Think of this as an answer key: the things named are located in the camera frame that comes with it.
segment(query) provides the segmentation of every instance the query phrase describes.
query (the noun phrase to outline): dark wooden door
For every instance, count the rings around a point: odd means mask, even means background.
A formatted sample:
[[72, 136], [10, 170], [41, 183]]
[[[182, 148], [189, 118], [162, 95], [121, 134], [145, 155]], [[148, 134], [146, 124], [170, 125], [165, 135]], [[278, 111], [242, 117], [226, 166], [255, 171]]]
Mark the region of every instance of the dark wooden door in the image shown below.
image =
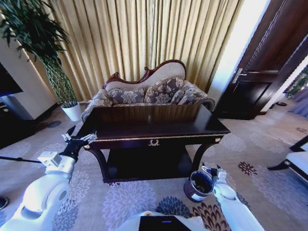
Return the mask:
[[253, 119], [308, 54], [307, 0], [272, 0], [215, 113]]

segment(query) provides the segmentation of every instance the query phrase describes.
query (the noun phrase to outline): wooden console table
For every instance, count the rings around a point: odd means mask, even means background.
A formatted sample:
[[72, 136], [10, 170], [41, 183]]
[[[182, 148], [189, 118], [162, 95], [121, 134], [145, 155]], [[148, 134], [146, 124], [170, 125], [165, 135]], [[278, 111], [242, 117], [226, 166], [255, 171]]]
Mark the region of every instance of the wooden console table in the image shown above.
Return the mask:
[[[97, 107], [80, 129], [98, 139], [85, 146], [97, 158], [103, 181], [188, 177], [211, 145], [230, 131], [201, 104]], [[193, 162], [185, 145], [201, 144]], [[106, 161], [101, 149], [110, 149]]]

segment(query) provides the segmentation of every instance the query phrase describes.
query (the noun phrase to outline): patterned rug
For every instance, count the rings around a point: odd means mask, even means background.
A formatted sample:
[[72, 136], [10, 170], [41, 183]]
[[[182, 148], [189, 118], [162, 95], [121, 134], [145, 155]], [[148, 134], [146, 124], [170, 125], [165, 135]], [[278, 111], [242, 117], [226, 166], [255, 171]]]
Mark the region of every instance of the patterned rug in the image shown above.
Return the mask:
[[[218, 164], [226, 169], [228, 184], [267, 231], [308, 229], [307, 185], [291, 170], [266, 169], [281, 162], [290, 145], [307, 134], [308, 121], [287, 109], [275, 106], [250, 121], [221, 120], [231, 133], [209, 148], [202, 159], [208, 166]], [[35, 135], [1, 149], [0, 155], [36, 159], [43, 151], [60, 152], [65, 147], [61, 134], [77, 124], [76, 133], [82, 125], [71, 122], [61, 108], [42, 123]], [[192, 158], [198, 145], [186, 148]], [[186, 179], [104, 184], [93, 155], [82, 151], [79, 157], [71, 192], [53, 220], [53, 231], [112, 231], [144, 210], [186, 218], [201, 216], [209, 230], [230, 230], [213, 195], [202, 203], [186, 198]], [[0, 210], [0, 226], [13, 215], [26, 187], [43, 174], [40, 164], [0, 160], [0, 195], [10, 199], [10, 204]]]

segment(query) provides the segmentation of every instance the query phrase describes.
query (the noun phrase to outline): bamboo plant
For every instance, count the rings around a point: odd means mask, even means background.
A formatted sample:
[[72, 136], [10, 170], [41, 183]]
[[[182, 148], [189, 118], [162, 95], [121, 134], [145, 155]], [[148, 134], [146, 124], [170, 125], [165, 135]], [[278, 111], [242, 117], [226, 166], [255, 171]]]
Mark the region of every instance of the bamboo plant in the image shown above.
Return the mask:
[[10, 46], [11, 39], [20, 42], [18, 51], [34, 54], [46, 68], [50, 85], [62, 108], [77, 105], [72, 85], [61, 68], [58, 52], [65, 50], [60, 42], [69, 43], [67, 33], [51, 20], [44, 7], [53, 8], [43, 0], [0, 0], [5, 19], [0, 24], [2, 37]]

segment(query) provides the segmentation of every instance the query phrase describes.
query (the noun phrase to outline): black screen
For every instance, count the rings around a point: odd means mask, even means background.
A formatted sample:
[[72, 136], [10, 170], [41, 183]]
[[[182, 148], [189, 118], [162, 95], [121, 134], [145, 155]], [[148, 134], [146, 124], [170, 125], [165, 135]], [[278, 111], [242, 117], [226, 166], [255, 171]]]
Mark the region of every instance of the black screen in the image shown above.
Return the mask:
[[0, 97], [22, 92], [21, 88], [0, 63]]
[[140, 217], [139, 231], [191, 231], [174, 216]]

